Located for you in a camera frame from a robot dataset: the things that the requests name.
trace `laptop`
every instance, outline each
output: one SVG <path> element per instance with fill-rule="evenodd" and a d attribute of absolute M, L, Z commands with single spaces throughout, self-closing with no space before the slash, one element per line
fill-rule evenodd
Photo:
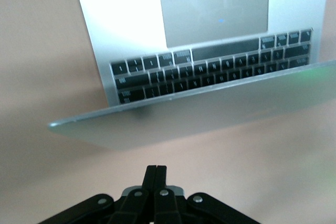
<path fill-rule="evenodd" d="M 80 4 L 110 107 L 50 129 L 91 143 L 132 148 L 301 108 L 285 94 L 312 84 L 297 80 L 333 73 L 318 63 L 326 0 Z"/>

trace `function key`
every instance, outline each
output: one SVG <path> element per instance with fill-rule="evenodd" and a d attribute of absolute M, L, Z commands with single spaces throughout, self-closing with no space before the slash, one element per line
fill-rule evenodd
<path fill-rule="evenodd" d="M 186 51 L 181 51 L 181 52 L 175 52 L 174 59 L 175 59 L 175 64 L 191 62 L 190 51 L 186 50 Z"/>
<path fill-rule="evenodd" d="M 193 66 L 179 67 L 181 78 L 193 76 Z"/>
<path fill-rule="evenodd" d="M 235 65 L 236 65 L 236 68 L 246 66 L 246 56 L 236 57 L 235 58 Z"/>
<path fill-rule="evenodd" d="M 258 64 L 259 63 L 259 54 L 249 55 L 247 57 L 247 62 L 249 65 Z"/>
<path fill-rule="evenodd" d="M 120 103 L 129 103 L 145 99 L 143 89 L 128 90 L 119 92 Z"/>
<path fill-rule="evenodd" d="M 266 48 L 272 48 L 274 47 L 275 39 L 274 36 L 264 37 L 260 39 L 260 48 L 266 49 Z"/>
<path fill-rule="evenodd" d="M 280 60 L 284 56 L 283 49 L 273 51 L 273 60 Z"/>
<path fill-rule="evenodd" d="M 311 30 L 306 30 L 301 32 L 301 42 L 310 41 Z"/>
<path fill-rule="evenodd" d="M 113 70 L 113 74 L 115 76 L 117 76 L 119 74 L 127 73 L 127 67 L 126 67 L 126 63 L 124 61 L 123 62 L 112 63 L 111 67 L 112 67 L 112 70 Z"/>
<path fill-rule="evenodd" d="M 156 56 L 149 57 L 149 58 L 144 58 L 143 59 L 143 64 L 145 66 L 145 69 L 153 69 L 158 67 L 158 59 Z"/>
<path fill-rule="evenodd" d="M 178 79 L 179 72 L 177 71 L 177 68 L 167 69 L 164 73 L 167 81 Z"/>
<path fill-rule="evenodd" d="M 221 70 L 221 63 L 219 60 L 208 62 L 208 70 L 209 72 L 218 72 Z"/>
<path fill-rule="evenodd" d="M 287 34 L 280 34 L 277 36 L 277 47 L 285 46 L 287 44 Z"/>
<path fill-rule="evenodd" d="M 152 83 L 158 83 L 158 82 L 164 81 L 162 71 L 157 71 L 157 72 L 150 73 L 150 77 L 151 77 Z"/>
<path fill-rule="evenodd" d="M 295 44 L 299 42 L 299 32 L 290 33 L 288 37 L 288 44 Z"/>
<path fill-rule="evenodd" d="M 142 71 L 142 61 L 141 59 L 133 59 L 127 61 L 128 69 L 130 72 L 139 72 Z"/>
<path fill-rule="evenodd" d="M 161 67 L 173 66 L 173 56 L 171 53 L 159 55 L 159 61 Z"/>

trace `space bar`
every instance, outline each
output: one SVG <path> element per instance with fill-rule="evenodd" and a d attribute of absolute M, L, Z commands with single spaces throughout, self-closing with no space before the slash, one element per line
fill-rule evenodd
<path fill-rule="evenodd" d="M 241 52 L 255 51 L 259 49 L 259 39 L 250 39 L 223 45 L 195 48 L 193 52 L 193 60 L 206 60 L 226 55 L 239 54 Z"/>

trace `shift key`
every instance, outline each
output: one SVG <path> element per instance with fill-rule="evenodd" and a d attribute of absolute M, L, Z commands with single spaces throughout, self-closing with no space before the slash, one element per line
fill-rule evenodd
<path fill-rule="evenodd" d="M 129 76 L 116 79 L 118 89 L 126 89 L 149 84 L 148 74 L 141 74 L 137 76 Z"/>

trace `beige wall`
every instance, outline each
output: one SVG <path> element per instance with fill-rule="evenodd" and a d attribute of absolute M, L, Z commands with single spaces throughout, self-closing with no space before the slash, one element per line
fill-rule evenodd
<path fill-rule="evenodd" d="M 323 60 L 335 58 L 334 17 L 328 0 Z M 98 193 L 117 200 L 150 164 L 167 165 L 186 196 L 204 191 L 263 223 L 336 223 L 335 100 L 117 152 L 47 130 L 107 107 L 78 0 L 0 0 L 0 52 L 0 223 L 36 223 Z"/>

